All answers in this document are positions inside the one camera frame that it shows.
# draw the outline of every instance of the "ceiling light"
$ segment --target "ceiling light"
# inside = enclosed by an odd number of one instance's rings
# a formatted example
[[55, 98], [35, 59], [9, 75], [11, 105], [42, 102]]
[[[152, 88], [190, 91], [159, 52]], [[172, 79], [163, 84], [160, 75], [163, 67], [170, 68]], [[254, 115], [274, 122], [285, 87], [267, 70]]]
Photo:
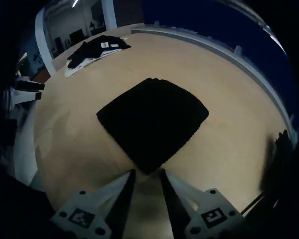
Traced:
[[78, 1], [79, 0], [75, 0], [74, 3], [73, 3], [73, 5], [72, 5], [72, 7], [74, 7], [77, 4]]

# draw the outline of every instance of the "white paper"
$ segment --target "white paper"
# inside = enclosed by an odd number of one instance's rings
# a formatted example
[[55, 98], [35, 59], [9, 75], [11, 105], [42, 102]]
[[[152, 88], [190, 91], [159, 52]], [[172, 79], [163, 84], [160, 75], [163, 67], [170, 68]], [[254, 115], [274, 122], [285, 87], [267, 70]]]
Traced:
[[101, 47], [102, 48], [108, 48], [108, 42], [101, 42]]

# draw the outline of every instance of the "black cloth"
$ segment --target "black cloth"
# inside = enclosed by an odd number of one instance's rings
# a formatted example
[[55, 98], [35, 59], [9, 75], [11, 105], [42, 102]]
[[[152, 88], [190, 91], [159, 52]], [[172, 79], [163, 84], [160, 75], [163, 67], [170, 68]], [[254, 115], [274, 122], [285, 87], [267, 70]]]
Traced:
[[208, 115], [204, 105], [188, 91], [167, 80], [151, 78], [97, 113], [108, 133], [146, 174], [173, 156]]
[[[101, 43], [108, 43], [108, 47], [102, 48]], [[116, 49], [127, 49], [131, 46], [119, 37], [102, 35], [89, 42], [83, 42], [79, 49], [77, 49], [68, 60], [72, 60], [68, 67], [74, 69], [86, 58], [99, 58], [103, 51], [111, 51]]]

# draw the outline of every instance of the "wooden table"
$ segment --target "wooden table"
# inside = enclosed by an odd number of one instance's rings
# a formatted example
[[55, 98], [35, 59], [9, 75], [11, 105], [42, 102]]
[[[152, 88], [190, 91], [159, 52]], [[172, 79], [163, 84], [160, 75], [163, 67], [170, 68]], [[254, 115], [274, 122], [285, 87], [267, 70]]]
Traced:
[[[57, 210], [75, 191], [95, 191], [133, 162], [96, 113], [142, 80], [166, 79], [209, 110], [199, 130], [163, 167], [200, 190], [215, 187], [238, 209], [258, 194], [267, 145], [286, 126], [269, 96], [246, 73], [199, 46], [159, 35], [129, 36], [130, 49], [45, 86], [35, 112], [35, 153]], [[173, 238], [157, 175], [137, 170], [125, 238]]]

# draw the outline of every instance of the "white pillar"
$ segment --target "white pillar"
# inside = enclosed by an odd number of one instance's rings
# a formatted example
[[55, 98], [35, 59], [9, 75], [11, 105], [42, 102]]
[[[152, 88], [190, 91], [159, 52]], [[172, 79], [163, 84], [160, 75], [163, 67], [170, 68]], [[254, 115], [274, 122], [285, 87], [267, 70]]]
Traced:
[[55, 69], [52, 64], [52, 57], [49, 48], [47, 47], [47, 42], [44, 35], [43, 17], [44, 17], [44, 8], [42, 8], [37, 13], [37, 16], [35, 18], [35, 25], [34, 25], [35, 39], [37, 41], [37, 47], [39, 49], [44, 65], [47, 68], [47, 71], [49, 72], [50, 76], [53, 76], [55, 74]]
[[102, 0], [106, 30], [117, 28], [113, 0]]

